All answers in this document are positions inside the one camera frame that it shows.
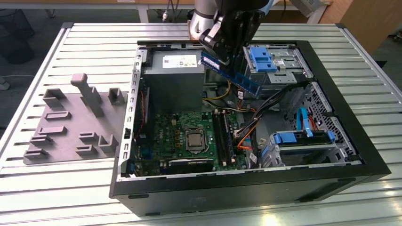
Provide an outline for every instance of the power supply label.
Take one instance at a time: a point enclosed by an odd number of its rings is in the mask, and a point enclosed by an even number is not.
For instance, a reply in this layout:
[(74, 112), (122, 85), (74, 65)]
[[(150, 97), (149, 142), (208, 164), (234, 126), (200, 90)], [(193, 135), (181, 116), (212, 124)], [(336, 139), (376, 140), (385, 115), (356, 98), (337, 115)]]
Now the power supply label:
[(164, 57), (164, 68), (197, 67), (196, 55), (170, 55)]

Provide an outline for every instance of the cpu socket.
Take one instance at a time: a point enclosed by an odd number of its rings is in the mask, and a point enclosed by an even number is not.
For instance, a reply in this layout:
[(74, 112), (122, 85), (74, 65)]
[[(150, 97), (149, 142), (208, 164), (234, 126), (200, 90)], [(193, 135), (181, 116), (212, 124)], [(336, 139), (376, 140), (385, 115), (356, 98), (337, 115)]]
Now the cpu socket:
[(202, 128), (186, 130), (186, 150), (193, 154), (201, 153), (206, 149), (205, 131)]

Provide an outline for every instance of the white table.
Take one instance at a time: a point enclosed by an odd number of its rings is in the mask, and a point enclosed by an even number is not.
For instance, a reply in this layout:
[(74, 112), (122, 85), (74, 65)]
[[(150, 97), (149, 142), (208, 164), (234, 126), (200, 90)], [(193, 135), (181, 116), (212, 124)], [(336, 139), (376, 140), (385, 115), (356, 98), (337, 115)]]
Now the white table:
[[(166, 9), (168, 4), (74, 4), (74, 3), (5, 3), (0, 2), (0, 8), (22, 8), (22, 9), (46, 9), (49, 17), (54, 17), (55, 9), (137, 9), (140, 20), (149, 23), (149, 9)], [(309, 17), (309, 24), (319, 24), (328, 5), (320, 9)], [(178, 9), (194, 9), (194, 4), (180, 4)], [(276, 5), (272, 10), (284, 10), (284, 6)], [(298, 10), (294, 6), (288, 6), (286, 10)]]
[(0, 141), (0, 224), (372, 225), (402, 224), (402, 95), (347, 29), (264, 24), (257, 40), (309, 40), (393, 174), (323, 202), (140, 218), (109, 198), (114, 159), (26, 166), (46, 89), (78, 93), (73, 73), (98, 91), (130, 89), (138, 40), (188, 40), (188, 24), (75, 24), (61, 30)]

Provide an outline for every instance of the motherboard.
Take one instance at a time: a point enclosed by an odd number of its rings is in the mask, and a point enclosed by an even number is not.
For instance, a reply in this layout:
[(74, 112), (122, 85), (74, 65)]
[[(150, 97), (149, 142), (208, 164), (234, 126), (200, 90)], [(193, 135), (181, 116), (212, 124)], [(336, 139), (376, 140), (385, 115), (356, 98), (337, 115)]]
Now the motherboard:
[(233, 111), (157, 114), (154, 145), (141, 150), (145, 176), (172, 174), (173, 169), (246, 169), (244, 151), (233, 145), (238, 126)]

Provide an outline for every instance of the mesh trash bin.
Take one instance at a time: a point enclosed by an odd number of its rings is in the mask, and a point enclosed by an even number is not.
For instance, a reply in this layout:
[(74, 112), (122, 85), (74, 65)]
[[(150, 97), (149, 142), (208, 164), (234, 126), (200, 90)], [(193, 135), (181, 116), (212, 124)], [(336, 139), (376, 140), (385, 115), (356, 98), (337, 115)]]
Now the mesh trash bin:
[(13, 35), (0, 24), (0, 55), (11, 64), (23, 64), (33, 60), (34, 51), (26, 40)]
[(29, 39), (35, 31), (22, 9), (0, 9), (0, 25), (18, 39)]

